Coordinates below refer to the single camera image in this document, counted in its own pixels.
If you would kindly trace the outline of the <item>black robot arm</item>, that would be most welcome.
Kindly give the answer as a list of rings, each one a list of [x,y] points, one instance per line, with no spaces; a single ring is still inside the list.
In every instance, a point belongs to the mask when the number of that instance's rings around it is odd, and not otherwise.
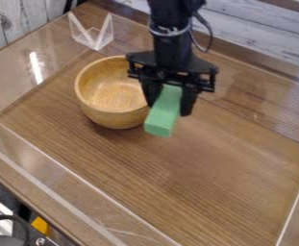
[[[164,85],[181,89],[181,116],[190,115],[197,95],[213,92],[216,88],[217,67],[192,52],[192,46],[196,46],[207,53],[213,42],[211,24],[198,13],[205,4],[207,0],[148,0],[152,49],[125,55],[128,77],[138,80],[149,107]],[[205,48],[194,40],[192,19],[208,30]]]

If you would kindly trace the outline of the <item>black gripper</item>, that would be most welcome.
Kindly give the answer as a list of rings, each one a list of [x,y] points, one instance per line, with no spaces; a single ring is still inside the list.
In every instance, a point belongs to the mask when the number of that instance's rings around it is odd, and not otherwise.
[[[128,77],[138,80],[148,106],[152,107],[162,85],[178,86],[182,88],[180,115],[190,115],[197,92],[215,91],[217,67],[193,54],[180,66],[170,67],[154,61],[152,51],[128,53],[125,59]]]

